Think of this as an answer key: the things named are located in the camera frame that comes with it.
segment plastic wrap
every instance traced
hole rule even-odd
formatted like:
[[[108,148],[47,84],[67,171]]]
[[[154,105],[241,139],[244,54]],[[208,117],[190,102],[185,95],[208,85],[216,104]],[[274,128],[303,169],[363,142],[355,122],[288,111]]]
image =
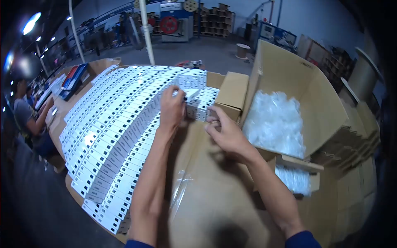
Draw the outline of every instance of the plastic wrap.
[[[301,130],[303,120],[295,98],[287,100],[284,92],[263,94],[258,90],[243,127],[243,133],[255,146],[303,158]]]
[[[292,193],[311,195],[309,172],[282,165],[276,165],[274,172]]]

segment hand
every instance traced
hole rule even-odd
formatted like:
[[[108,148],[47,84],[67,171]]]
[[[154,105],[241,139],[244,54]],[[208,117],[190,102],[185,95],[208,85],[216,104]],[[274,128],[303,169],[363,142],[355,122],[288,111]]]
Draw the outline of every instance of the hand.
[[[215,111],[217,117],[210,116],[207,118],[207,122],[210,122],[210,124],[205,126],[205,131],[222,150],[232,155],[237,155],[237,157],[243,160],[247,160],[252,155],[258,154],[256,148],[247,140],[241,129],[221,108],[211,106],[208,109]]]
[[[177,90],[178,94],[173,97],[172,93]],[[174,133],[185,115],[186,103],[183,98],[186,93],[176,85],[170,85],[161,97],[161,113],[159,128],[166,132]]]
[[[54,99],[51,97],[51,98],[47,101],[46,107],[47,107],[48,109],[50,109],[50,108],[52,108],[52,106],[54,106]]]

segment light fixture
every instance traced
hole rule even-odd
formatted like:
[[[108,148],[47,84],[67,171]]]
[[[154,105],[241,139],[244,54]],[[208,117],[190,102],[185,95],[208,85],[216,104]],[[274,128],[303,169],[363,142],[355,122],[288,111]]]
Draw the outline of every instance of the light fixture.
[[[36,21],[40,18],[40,16],[41,16],[41,12],[34,14],[29,19],[29,21],[27,22],[27,24],[23,28],[23,35],[29,33],[30,31],[32,31],[33,27],[35,26]]]

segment industrial machinery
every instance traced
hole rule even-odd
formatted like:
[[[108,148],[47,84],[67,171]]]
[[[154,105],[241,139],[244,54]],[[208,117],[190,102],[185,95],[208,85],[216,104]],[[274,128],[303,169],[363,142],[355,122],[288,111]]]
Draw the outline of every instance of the industrial machinery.
[[[280,46],[292,53],[296,53],[297,47],[295,46],[295,41],[297,36],[284,29],[273,26],[268,22],[260,22],[258,38],[254,42],[255,51],[258,46],[259,39]]]
[[[193,12],[196,1],[169,2],[160,5],[160,29],[163,42],[189,42],[193,37]]]

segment concrete floor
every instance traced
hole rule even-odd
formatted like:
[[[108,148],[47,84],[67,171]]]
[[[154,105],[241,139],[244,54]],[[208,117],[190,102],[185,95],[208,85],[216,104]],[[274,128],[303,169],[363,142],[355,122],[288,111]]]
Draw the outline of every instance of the concrete floor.
[[[212,72],[226,74],[232,71],[250,75],[252,57],[248,63],[236,58],[235,43],[205,37],[188,44],[154,41],[153,49],[156,65],[202,60],[205,69]],[[131,46],[101,52],[100,58],[112,57],[121,57],[125,65],[149,64],[146,50],[137,51]],[[91,53],[86,54],[85,59],[89,62],[98,57],[96,53]],[[79,63],[80,58],[67,62],[65,66]],[[38,161],[23,141],[20,143],[12,175],[15,212],[20,220],[16,227],[18,234],[13,232],[17,235],[17,243],[13,247],[19,247],[18,235],[29,237],[37,247],[123,247],[124,244],[91,220],[78,206],[65,186],[65,176],[66,171],[56,174],[51,165],[45,171],[43,162]]]
[[[192,39],[190,43],[161,43],[159,37],[153,38],[153,54],[156,65],[176,65],[185,60],[202,60],[205,69],[226,75],[228,71],[251,75],[253,56],[248,55],[249,60],[236,58],[237,46],[234,41],[201,37]],[[103,50],[100,58],[121,57],[124,65],[148,65],[150,64],[146,48],[135,50],[132,46],[122,46]],[[95,52],[85,53],[86,62],[97,60]],[[82,63],[81,58],[65,63],[71,66]]]

